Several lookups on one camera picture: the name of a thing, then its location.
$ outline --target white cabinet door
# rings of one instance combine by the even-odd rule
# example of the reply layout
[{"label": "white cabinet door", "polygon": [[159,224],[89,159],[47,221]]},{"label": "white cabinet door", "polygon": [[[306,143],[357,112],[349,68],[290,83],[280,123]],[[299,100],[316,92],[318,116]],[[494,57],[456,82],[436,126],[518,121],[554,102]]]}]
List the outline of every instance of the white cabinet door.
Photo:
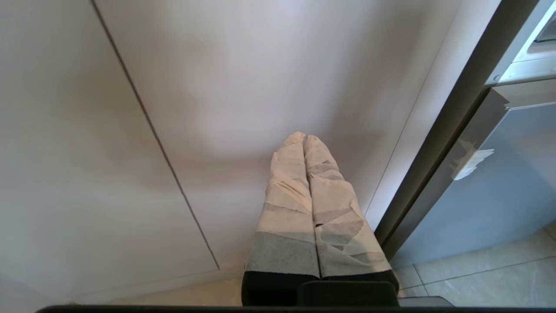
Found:
[{"label": "white cabinet door", "polygon": [[91,3],[2,1],[2,275],[71,299],[216,269]]},{"label": "white cabinet door", "polygon": [[366,210],[458,1],[98,5],[226,268],[244,260],[272,152],[295,131],[322,138]]}]

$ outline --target gray floor tile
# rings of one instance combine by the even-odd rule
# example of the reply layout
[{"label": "gray floor tile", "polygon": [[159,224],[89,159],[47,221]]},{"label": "gray floor tile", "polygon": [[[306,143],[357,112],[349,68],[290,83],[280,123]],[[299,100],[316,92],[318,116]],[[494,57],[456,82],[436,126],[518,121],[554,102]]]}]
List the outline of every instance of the gray floor tile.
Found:
[{"label": "gray floor tile", "polygon": [[513,243],[415,265],[423,283],[556,256],[556,241],[544,231]]},{"label": "gray floor tile", "polygon": [[556,221],[552,222],[550,225],[544,228],[552,239],[556,240]]},{"label": "gray floor tile", "polygon": [[425,287],[417,286],[412,288],[402,289],[398,292],[398,298],[409,298],[409,297],[426,297]]},{"label": "gray floor tile", "polygon": [[446,299],[441,297],[413,297],[398,299],[401,307],[453,307]]},{"label": "gray floor tile", "polygon": [[455,306],[556,307],[556,258],[425,285]]},{"label": "gray floor tile", "polygon": [[422,285],[421,279],[413,265],[395,268],[394,273],[400,282],[400,289]]},{"label": "gray floor tile", "polygon": [[241,306],[242,278],[129,297],[110,305]]}]

